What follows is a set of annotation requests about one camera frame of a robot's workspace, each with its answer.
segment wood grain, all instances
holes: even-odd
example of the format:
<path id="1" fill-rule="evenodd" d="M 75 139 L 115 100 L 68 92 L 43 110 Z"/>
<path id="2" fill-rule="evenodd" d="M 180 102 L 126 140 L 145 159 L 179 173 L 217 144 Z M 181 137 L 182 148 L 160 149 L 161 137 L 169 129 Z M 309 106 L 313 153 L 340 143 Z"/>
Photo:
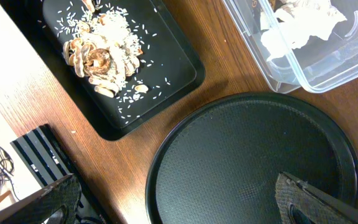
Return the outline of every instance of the wood grain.
<path id="1" fill-rule="evenodd" d="M 124 223 L 148 223 L 145 181 L 169 131 L 200 106 L 245 91 L 268 91 L 221 1 L 165 0 L 206 67 L 200 88 L 118 142 L 101 139 L 0 7 L 0 44 L 18 54 L 0 64 L 0 112 L 20 136 L 48 123 L 64 143 L 94 194 Z M 316 95 L 291 95 L 327 112 L 345 130 L 358 155 L 358 79 Z"/>

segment plastic container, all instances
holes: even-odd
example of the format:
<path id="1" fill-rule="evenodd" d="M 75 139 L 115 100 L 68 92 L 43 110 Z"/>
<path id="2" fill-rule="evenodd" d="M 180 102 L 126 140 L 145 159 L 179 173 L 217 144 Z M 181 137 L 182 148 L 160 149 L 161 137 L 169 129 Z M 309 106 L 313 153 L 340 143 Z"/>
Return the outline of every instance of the plastic container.
<path id="1" fill-rule="evenodd" d="M 280 32 L 277 39 L 287 54 L 269 62 L 270 53 L 260 41 L 265 32 L 260 30 L 260 12 L 266 14 L 271 29 L 279 29 L 269 1 L 224 3 L 273 91 L 288 93 L 302 86 L 309 92 L 323 93 L 358 77 L 358 0 L 331 0 L 347 21 L 336 24 L 327 41 L 311 36 L 304 47 L 292 50 Z"/>

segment wooden surface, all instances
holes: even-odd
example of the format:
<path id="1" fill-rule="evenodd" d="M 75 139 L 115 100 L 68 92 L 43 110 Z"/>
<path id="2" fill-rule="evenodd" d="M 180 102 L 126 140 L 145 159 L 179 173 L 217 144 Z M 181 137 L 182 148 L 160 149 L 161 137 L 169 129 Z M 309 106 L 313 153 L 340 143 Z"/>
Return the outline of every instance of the wooden surface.
<path id="1" fill-rule="evenodd" d="M 7 57 L 0 60 L 0 112 L 18 136 L 41 124 L 52 125 L 106 210 L 116 212 L 128 223 L 148 222 L 144 201 L 147 171 L 174 125 L 223 96 L 269 91 L 223 3 L 165 3 L 199 53 L 206 80 L 199 89 L 118 142 L 105 141 L 96 134 L 0 7 L 0 58 Z M 1 50 L 9 55 L 1 55 Z M 358 79 L 320 95 L 303 90 L 291 95 L 334 118 L 358 155 Z"/>

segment wooden table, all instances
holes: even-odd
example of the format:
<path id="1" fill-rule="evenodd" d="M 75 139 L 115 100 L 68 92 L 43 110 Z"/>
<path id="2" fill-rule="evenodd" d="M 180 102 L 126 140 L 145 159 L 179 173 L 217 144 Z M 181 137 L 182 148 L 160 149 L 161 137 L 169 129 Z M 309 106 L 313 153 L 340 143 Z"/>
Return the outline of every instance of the wooden table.
<path id="1" fill-rule="evenodd" d="M 106 210 L 128 223 L 148 222 L 144 200 L 147 172 L 174 125 L 223 96 L 269 91 L 221 1 L 165 3 L 199 53 L 206 80 L 199 89 L 117 142 L 105 141 L 96 134 L 0 7 L 0 58 L 5 57 L 0 60 L 0 112 L 18 136 L 50 124 Z M 358 155 L 358 79 L 324 94 L 297 90 L 291 95 L 334 118 Z"/>

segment round black tray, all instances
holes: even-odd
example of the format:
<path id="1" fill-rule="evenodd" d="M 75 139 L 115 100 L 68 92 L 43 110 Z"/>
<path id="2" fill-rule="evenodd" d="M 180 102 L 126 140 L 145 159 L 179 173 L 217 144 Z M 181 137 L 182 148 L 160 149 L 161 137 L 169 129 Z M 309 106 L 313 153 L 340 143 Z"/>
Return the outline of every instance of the round black tray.
<path id="1" fill-rule="evenodd" d="M 281 223 L 274 189 L 289 172 L 358 207 L 358 163 L 340 127 L 304 101 L 243 93 L 189 115 L 149 170 L 152 223 Z"/>

